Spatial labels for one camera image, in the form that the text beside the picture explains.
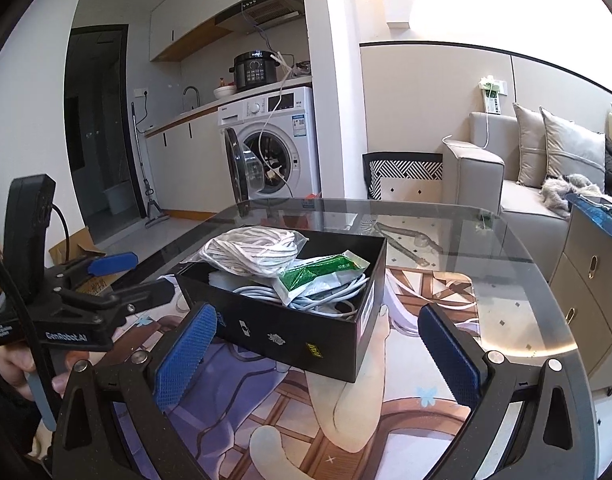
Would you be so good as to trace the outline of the person's left hand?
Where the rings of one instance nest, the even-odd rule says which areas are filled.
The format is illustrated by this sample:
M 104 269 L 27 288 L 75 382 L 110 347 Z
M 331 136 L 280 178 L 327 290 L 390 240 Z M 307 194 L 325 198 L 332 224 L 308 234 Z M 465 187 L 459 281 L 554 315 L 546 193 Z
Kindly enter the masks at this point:
M 69 351 L 65 356 L 66 372 L 52 379 L 53 390 L 63 396 L 69 373 L 78 361 L 87 360 L 90 357 L 88 351 Z M 33 357 L 29 348 L 23 344 L 9 344 L 0 347 L 0 375 L 12 386 L 17 393 L 29 401 L 33 401 L 33 394 L 27 382 L 27 374 L 36 370 Z

